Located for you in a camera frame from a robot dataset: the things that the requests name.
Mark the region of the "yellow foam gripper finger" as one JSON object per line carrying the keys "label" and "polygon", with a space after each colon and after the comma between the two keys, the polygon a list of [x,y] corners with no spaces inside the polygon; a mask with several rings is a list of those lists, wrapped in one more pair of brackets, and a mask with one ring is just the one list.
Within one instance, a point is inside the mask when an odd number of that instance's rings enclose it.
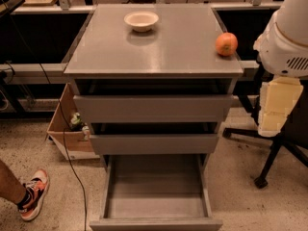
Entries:
{"label": "yellow foam gripper finger", "polygon": [[280,133],[299,97],[303,86],[298,78],[276,77],[260,88],[258,134],[274,137]]}

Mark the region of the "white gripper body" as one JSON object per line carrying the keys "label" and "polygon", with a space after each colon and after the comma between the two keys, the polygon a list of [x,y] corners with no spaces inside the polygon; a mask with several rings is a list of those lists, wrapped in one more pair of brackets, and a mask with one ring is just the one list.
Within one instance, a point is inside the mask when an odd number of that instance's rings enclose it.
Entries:
{"label": "white gripper body", "polygon": [[255,40],[253,49],[258,51],[264,69],[273,74],[288,77],[308,75],[308,48],[287,38],[280,30],[275,12],[264,32]]}

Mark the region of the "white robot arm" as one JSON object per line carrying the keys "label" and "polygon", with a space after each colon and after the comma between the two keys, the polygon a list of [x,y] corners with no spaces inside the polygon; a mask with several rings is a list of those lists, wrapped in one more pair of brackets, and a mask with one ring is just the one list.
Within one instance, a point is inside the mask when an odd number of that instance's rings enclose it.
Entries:
{"label": "white robot arm", "polygon": [[284,0],[253,48],[273,75],[260,88],[258,133],[274,137],[303,92],[299,79],[308,75],[308,0]]}

